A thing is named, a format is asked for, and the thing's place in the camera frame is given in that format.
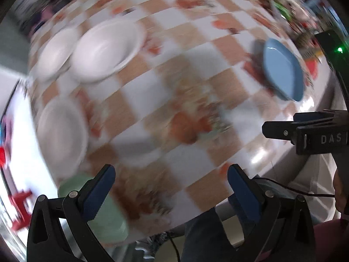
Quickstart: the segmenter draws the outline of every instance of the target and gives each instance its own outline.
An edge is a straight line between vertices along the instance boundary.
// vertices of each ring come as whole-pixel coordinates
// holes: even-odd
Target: light green dish
[[[70,191],[79,191],[92,179],[87,174],[77,174],[63,181],[58,188],[58,197],[66,197]],[[108,195],[94,220],[87,223],[100,243],[116,243],[124,241],[128,236],[128,224],[118,206]]]

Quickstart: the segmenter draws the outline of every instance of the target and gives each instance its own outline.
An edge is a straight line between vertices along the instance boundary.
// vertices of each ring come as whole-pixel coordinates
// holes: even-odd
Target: table
[[[69,70],[46,83],[35,79],[38,56],[60,29],[75,26],[84,33],[116,16],[148,34],[123,70],[92,84],[79,83]],[[90,127],[79,171],[95,175],[104,164],[116,167],[110,194],[127,213],[126,242],[160,233],[231,195],[230,164],[250,178],[271,165],[286,142],[265,139],[264,121],[290,120],[318,102],[309,77],[299,103],[265,86],[258,60],[268,38],[290,48],[308,76],[292,41],[249,0],[73,1],[31,42],[34,122],[53,98],[78,100]],[[57,185],[63,179],[53,178]]]

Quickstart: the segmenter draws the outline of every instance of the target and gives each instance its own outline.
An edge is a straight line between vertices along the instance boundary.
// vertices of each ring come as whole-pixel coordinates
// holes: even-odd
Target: human hand
[[[340,213],[344,213],[347,204],[347,195],[344,193],[343,183],[339,177],[338,170],[336,170],[333,178],[333,187],[335,190],[334,196],[336,200],[336,209]]]

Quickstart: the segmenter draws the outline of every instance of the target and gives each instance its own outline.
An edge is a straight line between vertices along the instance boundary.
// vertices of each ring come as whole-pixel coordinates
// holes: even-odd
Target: white light
[[[299,108],[299,112],[307,112],[310,108],[314,107],[314,100],[312,97],[309,97],[305,100]]]
[[[267,154],[267,151],[263,148],[260,148],[259,152],[251,159],[252,164],[256,164]]]

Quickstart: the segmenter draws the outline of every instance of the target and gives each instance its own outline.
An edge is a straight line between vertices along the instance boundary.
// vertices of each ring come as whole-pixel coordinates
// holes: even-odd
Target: blue bowl
[[[295,55],[276,39],[266,41],[263,52],[265,76],[286,99],[300,101],[304,93],[303,70]]]

